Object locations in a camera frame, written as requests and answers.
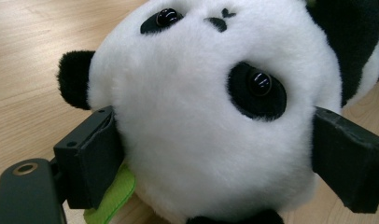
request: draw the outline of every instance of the glossy black eye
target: glossy black eye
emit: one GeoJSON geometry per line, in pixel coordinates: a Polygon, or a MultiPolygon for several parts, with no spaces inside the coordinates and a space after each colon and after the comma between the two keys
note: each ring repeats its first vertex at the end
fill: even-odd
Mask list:
{"type": "Polygon", "coordinates": [[[148,18],[140,27],[142,35],[160,33],[176,22],[183,19],[183,16],[172,8],[166,8],[148,18]]]}
{"type": "Polygon", "coordinates": [[[183,16],[177,13],[174,9],[166,8],[158,13],[156,22],[160,27],[166,27],[176,23],[182,18],[183,16]]]}
{"type": "Polygon", "coordinates": [[[252,69],[253,71],[247,74],[247,87],[249,91],[255,96],[264,96],[271,91],[272,78],[260,71],[252,69]]]}
{"type": "Polygon", "coordinates": [[[284,86],[272,75],[247,63],[238,63],[228,77],[231,102],[251,119],[272,121],[286,110],[287,96],[284,86]]]}

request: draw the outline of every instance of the light wood grain surface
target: light wood grain surface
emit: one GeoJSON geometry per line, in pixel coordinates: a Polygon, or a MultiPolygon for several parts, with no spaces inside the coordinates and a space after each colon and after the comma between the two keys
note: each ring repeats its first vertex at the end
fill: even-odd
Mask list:
{"type": "MultiPolygon", "coordinates": [[[[129,12],[146,0],[0,0],[0,174],[31,158],[52,159],[53,146],[90,112],[61,98],[56,73],[62,54],[96,49],[129,12]]],[[[379,135],[379,84],[344,114],[379,135]]],[[[69,223],[84,223],[69,210],[69,223]]],[[[321,181],[315,198],[282,214],[287,224],[370,224],[376,215],[352,214],[321,181]]],[[[112,223],[166,223],[135,196],[112,223]]]]}

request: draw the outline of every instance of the brass ring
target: brass ring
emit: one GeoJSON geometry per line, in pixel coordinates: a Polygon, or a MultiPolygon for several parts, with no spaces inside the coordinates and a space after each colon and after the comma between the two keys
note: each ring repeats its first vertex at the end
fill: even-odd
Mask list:
{"type": "Polygon", "coordinates": [[[38,164],[35,162],[27,162],[21,166],[18,166],[12,174],[14,175],[28,175],[32,171],[36,170],[38,167],[38,164]]]}

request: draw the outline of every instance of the green fabric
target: green fabric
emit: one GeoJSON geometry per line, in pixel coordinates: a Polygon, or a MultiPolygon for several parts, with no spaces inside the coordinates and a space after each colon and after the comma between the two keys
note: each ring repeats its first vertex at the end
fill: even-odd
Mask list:
{"type": "Polygon", "coordinates": [[[84,212],[88,224],[108,223],[118,210],[131,198],[136,181],[126,165],[121,165],[114,182],[105,192],[105,196],[97,210],[88,209],[84,212]]]}

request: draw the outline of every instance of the black plastic part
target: black plastic part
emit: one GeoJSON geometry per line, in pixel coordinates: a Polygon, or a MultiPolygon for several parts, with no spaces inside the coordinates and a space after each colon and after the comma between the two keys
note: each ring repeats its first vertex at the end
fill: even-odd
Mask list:
{"type": "Polygon", "coordinates": [[[313,169],[355,213],[379,204],[379,136],[329,110],[314,120],[313,169]]]}
{"type": "Polygon", "coordinates": [[[123,161],[111,106],[94,112],[55,147],[70,208],[97,208],[123,161]]]}
{"type": "Polygon", "coordinates": [[[48,161],[21,161],[0,176],[0,224],[7,223],[66,223],[48,161]]]}

